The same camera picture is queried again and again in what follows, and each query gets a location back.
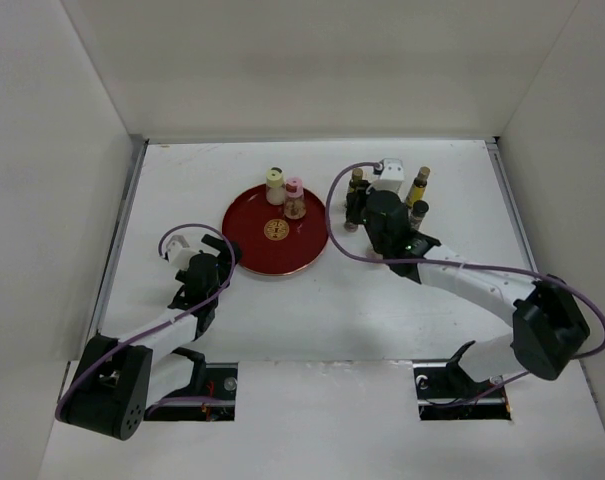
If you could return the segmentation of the black knob glass jar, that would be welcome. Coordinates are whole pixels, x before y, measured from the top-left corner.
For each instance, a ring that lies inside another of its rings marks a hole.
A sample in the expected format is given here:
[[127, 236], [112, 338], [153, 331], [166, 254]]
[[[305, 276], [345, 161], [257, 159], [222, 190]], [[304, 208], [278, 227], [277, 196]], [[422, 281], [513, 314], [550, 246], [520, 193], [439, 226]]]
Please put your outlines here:
[[372, 245], [369, 245], [366, 249], [366, 257], [370, 260], [382, 260], [383, 256], [377, 253]]

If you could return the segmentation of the pink cap spice jar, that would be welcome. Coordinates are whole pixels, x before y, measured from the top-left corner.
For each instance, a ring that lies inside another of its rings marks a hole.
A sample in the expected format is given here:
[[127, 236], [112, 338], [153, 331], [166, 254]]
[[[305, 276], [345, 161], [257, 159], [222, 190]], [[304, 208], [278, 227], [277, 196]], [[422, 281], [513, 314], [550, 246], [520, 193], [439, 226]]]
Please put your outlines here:
[[290, 220], [299, 220], [306, 215], [303, 182], [298, 177], [290, 177], [285, 182], [284, 215]]

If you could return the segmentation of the yellow cap spice jar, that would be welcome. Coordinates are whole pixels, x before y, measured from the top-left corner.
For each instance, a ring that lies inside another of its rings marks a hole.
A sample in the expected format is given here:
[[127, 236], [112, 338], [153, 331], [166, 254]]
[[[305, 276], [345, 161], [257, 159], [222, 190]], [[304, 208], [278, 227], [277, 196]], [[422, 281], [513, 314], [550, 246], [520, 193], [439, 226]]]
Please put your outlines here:
[[266, 200], [269, 204], [280, 206], [286, 199], [285, 180], [279, 167], [270, 168], [265, 176]]

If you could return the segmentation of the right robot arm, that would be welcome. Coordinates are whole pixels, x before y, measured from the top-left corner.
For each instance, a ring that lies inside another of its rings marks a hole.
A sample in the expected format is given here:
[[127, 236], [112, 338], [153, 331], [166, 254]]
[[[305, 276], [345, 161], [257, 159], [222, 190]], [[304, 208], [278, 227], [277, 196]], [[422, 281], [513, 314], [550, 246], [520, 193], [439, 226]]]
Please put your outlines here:
[[368, 183], [346, 197], [346, 219], [365, 228], [374, 251], [398, 276], [447, 291], [501, 319], [511, 332], [468, 341], [451, 358], [446, 384], [465, 396], [499, 374], [527, 371], [555, 380], [590, 335], [573, 296], [558, 279], [531, 272], [474, 269], [434, 237], [414, 229], [398, 195]]

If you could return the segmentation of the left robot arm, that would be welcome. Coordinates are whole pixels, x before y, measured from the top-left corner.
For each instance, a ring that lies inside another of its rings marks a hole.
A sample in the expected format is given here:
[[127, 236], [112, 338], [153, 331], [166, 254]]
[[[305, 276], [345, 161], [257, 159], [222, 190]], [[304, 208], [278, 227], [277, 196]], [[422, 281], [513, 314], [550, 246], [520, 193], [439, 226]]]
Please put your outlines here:
[[118, 440], [145, 420], [230, 421], [238, 368], [213, 364], [191, 349], [213, 323], [240, 247], [216, 230], [203, 236], [209, 252], [178, 237], [164, 249], [179, 288], [161, 317], [121, 338], [94, 335], [58, 401], [58, 421]]

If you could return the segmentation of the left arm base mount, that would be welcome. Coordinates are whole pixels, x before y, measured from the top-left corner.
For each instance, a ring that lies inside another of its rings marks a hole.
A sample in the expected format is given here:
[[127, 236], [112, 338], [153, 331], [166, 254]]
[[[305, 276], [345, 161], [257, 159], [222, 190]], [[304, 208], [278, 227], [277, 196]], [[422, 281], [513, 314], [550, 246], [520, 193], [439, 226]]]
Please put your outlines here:
[[229, 422], [235, 419], [237, 363], [208, 363], [196, 380], [164, 394], [145, 413], [150, 422]]

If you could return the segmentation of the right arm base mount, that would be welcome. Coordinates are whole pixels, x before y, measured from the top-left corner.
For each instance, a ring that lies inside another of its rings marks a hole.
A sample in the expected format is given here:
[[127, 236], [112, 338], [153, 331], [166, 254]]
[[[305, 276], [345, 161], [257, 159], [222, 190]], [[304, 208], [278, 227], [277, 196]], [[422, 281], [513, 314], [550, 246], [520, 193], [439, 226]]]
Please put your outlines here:
[[473, 381], [457, 365], [416, 362], [413, 376], [418, 415], [423, 421], [511, 420], [502, 377]]

